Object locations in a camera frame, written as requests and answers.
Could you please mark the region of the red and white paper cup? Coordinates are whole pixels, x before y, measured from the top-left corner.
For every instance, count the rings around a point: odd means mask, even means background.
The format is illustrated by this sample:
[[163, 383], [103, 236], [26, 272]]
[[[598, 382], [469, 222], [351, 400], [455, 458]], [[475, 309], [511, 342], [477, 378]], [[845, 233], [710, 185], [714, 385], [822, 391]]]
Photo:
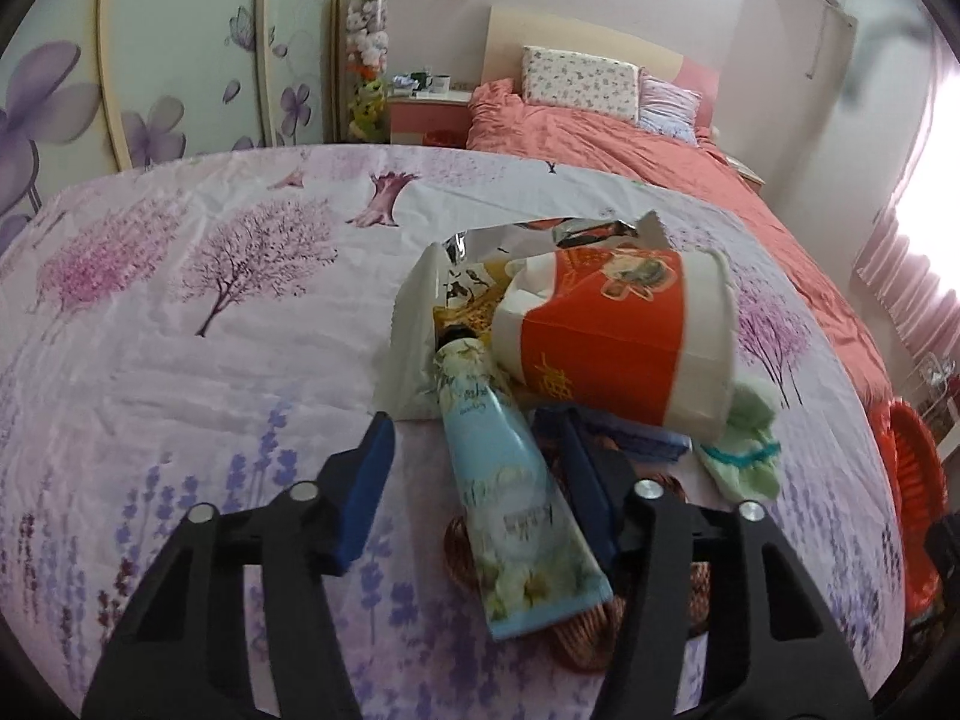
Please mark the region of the red and white paper cup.
[[700, 442], [724, 433], [737, 306], [719, 252], [583, 245], [506, 275], [491, 352], [529, 392]]

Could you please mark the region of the light blue cream tube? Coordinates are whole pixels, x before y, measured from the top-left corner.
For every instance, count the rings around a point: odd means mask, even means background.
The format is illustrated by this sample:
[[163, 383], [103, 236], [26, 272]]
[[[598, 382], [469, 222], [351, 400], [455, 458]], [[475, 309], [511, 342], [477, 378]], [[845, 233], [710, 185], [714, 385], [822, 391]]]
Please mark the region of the light blue cream tube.
[[506, 379], [477, 333], [446, 328], [434, 388], [493, 639], [550, 628], [613, 596]]

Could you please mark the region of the silver foil snack bag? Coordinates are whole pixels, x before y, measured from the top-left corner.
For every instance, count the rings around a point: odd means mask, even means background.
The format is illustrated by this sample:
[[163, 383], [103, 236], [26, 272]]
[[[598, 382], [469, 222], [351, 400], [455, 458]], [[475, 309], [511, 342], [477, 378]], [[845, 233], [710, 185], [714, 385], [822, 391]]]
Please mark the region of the silver foil snack bag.
[[656, 213], [635, 221], [547, 218], [456, 232], [423, 250], [395, 298], [386, 366], [374, 406], [398, 421], [439, 416], [434, 390], [434, 345], [449, 325], [490, 339], [494, 308], [503, 299], [513, 260], [578, 245], [636, 244], [664, 249]]

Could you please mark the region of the green sock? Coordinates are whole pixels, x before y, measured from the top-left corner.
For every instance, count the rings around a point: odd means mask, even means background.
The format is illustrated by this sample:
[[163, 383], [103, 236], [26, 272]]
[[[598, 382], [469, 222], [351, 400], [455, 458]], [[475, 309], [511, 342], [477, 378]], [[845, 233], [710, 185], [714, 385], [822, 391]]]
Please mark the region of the green sock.
[[701, 465], [729, 502], [771, 502], [778, 497], [781, 444], [773, 426], [779, 405], [779, 392], [770, 382], [737, 379], [721, 437], [693, 444]]

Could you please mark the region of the floral tree-print sheet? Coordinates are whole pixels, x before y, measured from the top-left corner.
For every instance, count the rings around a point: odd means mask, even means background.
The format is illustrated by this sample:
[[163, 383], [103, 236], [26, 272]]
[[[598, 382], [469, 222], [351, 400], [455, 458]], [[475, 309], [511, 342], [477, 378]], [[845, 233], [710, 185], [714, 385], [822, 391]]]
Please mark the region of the floral tree-print sheet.
[[890, 484], [811, 308], [739, 216], [610, 172], [421, 146], [180, 160], [60, 192], [2, 259], [2, 614], [78, 709], [185, 512], [256, 507], [361, 437], [395, 293], [474, 227], [656, 211], [747, 289], [740, 359], [786, 400], [773, 512], [867, 688], [903, 640]]

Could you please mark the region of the salmon pink bed duvet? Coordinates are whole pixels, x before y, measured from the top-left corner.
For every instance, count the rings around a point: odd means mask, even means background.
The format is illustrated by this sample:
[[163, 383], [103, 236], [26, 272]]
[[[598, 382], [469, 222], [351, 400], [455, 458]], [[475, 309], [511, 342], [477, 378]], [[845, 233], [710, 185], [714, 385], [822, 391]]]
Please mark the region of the salmon pink bed duvet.
[[889, 372], [867, 325], [711, 140], [689, 145], [597, 112], [529, 104], [509, 78], [479, 86], [469, 110], [470, 149], [610, 172], [739, 216], [811, 308], [862, 405], [871, 408], [893, 397]]

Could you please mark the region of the far pink nightstand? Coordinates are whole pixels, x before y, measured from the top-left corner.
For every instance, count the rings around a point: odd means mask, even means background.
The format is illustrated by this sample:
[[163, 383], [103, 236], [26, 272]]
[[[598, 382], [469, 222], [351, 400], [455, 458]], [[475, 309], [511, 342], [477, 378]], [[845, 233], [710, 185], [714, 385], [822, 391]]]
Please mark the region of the far pink nightstand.
[[757, 195], [760, 195], [763, 187], [765, 187], [765, 181], [747, 164], [743, 163], [741, 160], [737, 160], [731, 154], [726, 154], [724, 156], [726, 163], [734, 169], [734, 171], [739, 174], [740, 178], [745, 182], [748, 187], [750, 187]]

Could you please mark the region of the green frog plush toy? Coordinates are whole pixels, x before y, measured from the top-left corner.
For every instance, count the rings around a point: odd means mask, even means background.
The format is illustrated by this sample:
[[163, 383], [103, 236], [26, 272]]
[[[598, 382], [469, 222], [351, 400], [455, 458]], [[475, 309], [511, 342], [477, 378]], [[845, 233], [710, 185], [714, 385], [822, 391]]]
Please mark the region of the green frog plush toy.
[[384, 143], [386, 114], [386, 90], [381, 78], [361, 83], [348, 104], [348, 138], [353, 142]]

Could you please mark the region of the pink bedside table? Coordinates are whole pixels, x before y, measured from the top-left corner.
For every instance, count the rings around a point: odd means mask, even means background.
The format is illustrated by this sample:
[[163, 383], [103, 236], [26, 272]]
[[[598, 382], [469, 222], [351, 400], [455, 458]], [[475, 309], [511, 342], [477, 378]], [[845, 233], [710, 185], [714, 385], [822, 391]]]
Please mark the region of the pink bedside table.
[[470, 99], [470, 91], [394, 96], [387, 106], [389, 143], [464, 148], [472, 123]]

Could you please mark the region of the pink striped pillow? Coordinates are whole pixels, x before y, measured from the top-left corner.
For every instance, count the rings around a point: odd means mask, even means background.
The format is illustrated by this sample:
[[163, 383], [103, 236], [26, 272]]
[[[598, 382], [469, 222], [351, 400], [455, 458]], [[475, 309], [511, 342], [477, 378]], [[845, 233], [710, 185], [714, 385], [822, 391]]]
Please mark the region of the pink striped pillow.
[[641, 73], [638, 125], [647, 133], [694, 145], [700, 104], [701, 94], [693, 89]]

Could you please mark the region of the white floral pillow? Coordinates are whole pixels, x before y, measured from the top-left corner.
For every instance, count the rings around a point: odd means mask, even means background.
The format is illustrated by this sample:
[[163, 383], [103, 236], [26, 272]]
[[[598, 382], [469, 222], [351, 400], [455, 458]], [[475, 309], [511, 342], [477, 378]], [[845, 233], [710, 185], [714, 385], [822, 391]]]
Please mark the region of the white floral pillow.
[[585, 110], [635, 122], [640, 115], [640, 69], [600, 55], [526, 46], [523, 98], [527, 104]]

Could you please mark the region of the red plastic laundry basket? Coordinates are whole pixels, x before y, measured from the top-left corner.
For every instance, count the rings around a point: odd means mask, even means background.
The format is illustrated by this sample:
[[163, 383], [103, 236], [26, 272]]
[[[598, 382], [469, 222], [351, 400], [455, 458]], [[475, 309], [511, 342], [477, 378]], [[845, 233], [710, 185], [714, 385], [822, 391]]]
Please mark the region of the red plastic laundry basket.
[[947, 513], [949, 493], [929, 427], [901, 398], [877, 403], [869, 422], [892, 489], [903, 543], [903, 587], [907, 618], [934, 603], [940, 577], [924, 548], [929, 528]]

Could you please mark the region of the pink sheer curtain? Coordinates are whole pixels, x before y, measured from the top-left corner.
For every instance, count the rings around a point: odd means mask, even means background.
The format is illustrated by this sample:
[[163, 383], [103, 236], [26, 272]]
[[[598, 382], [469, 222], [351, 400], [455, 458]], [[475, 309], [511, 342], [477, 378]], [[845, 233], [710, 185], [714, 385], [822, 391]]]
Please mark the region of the pink sheer curtain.
[[958, 362], [958, 224], [950, 216], [895, 193], [875, 216], [853, 273], [877, 304], [896, 385], [926, 355]]

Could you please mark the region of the beige wooden headboard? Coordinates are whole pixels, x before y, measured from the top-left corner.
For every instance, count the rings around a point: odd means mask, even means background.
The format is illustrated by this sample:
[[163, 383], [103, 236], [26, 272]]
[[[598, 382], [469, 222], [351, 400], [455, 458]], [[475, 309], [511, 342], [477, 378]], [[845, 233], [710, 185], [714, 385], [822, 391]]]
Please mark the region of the beige wooden headboard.
[[675, 80], [685, 65], [682, 54], [633, 34], [550, 13], [493, 5], [488, 17], [480, 82], [512, 78], [519, 83], [526, 46], [622, 60], [647, 68], [666, 80]]

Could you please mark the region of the floral sliding wardrobe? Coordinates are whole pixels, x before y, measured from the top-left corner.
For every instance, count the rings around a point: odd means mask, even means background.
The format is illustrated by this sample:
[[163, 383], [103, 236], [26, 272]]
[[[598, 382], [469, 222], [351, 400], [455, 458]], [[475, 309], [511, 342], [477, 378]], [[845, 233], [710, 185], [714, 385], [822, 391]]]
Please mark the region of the floral sliding wardrobe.
[[334, 135], [335, 0], [2, 0], [2, 245], [60, 190]]

